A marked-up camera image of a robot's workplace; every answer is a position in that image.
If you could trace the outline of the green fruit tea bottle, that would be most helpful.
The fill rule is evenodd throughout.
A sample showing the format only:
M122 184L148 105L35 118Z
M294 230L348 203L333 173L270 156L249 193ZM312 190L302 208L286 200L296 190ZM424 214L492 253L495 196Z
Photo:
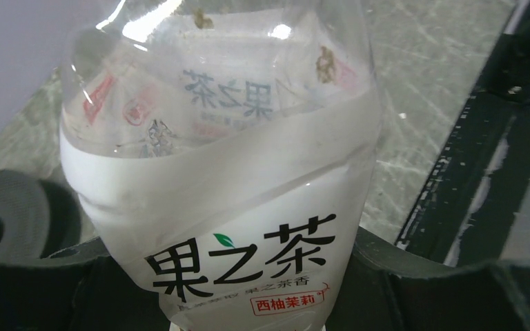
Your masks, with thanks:
M326 330L382 109L361 1L120 1L62 67L61 164L182 330Z

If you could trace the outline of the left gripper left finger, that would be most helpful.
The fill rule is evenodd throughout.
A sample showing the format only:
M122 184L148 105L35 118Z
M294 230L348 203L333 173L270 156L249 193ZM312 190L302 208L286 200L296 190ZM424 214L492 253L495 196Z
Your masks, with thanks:
M0 330L169 330L99 239L45 259L0 263Z

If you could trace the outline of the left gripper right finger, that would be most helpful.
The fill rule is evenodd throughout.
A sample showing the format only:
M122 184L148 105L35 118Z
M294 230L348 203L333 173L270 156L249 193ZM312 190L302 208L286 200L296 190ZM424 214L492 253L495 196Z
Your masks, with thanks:
M328 330L530 330L530 260L452 268L357 231Z

